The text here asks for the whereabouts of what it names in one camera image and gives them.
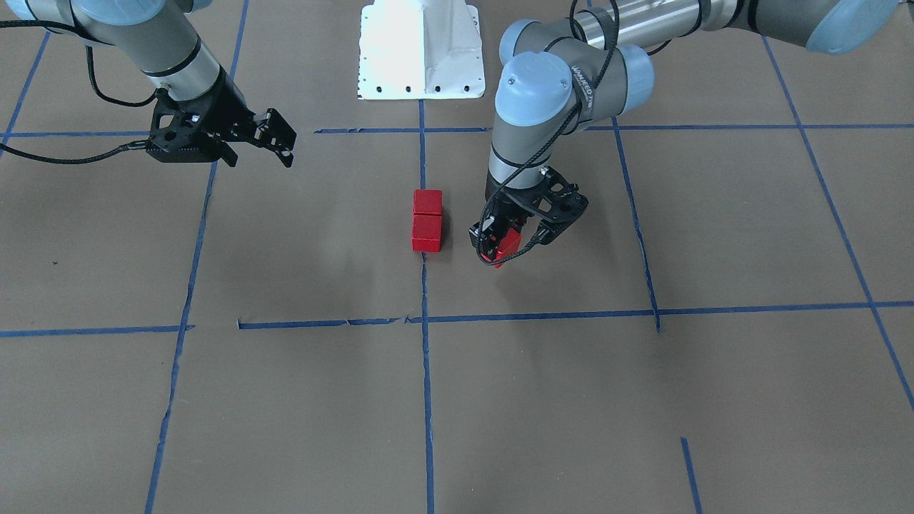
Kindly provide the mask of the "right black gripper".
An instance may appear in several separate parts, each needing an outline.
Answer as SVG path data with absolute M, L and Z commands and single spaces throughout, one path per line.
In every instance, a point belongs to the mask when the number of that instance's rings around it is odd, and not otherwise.
M 215 84 L 193 100 L 176 101 L 163 88 L 156 90 L 146 153 L 161 163 L 222 159 L 235 166 L 238 156 L 228 143 L 245 142 L 253 134 L 255 146 L 271 151 L 284 167 L 291 168 L 296 131 L 276 109 L 255 116 L 222 69 Z

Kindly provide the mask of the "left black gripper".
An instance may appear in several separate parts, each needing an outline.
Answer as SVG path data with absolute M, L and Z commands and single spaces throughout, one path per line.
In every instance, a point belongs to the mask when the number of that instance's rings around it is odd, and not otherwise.
M 521 205 L 513 202 L 506 192 L 515 192 L 521 195 Z M 486 221 L 477 221 L 469 228 L 471 245 L 478 251 L 483 261 L 498 259 L 500 243 L 520 243 L 523 226 L 532 217 L 531 211 L 524 209 L 538 208 L 542 202 L 542 195 L 535 194 L 534 189 L 515 190 L 505 188 L 496 194 L 494 188 L 486 189 L 486 200 L 492 201 Z

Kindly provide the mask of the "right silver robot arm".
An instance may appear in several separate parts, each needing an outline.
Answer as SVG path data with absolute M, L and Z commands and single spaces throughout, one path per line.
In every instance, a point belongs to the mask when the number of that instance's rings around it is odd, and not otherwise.
M 187 14 L 206 1 L 10 1 L 14 20 L 3 27 L 71 33 L 94 65 L 95 46 L 121 49 L 150 79 L 154 93 L 148 137 L 94 157 L 144 151 L 161 163 L 237 163 L 234 142 L 266 149 L 293 165 L 296 133 L 278 113 L 258 115 L 212 54 Z

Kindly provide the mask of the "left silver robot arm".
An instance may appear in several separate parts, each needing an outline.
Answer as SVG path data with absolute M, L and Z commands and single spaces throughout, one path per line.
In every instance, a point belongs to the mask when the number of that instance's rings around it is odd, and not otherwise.
M 548 245 L 588 199 L 551 167 L 558 137 L 650 98 L 654 52 L 699 31 L 735 27 L 830 55 L 871 39 L 897 1 L 611 1 L 567 19 L 519 20 L 503 33 L 486 204 L 469 237 L 487 266 Z

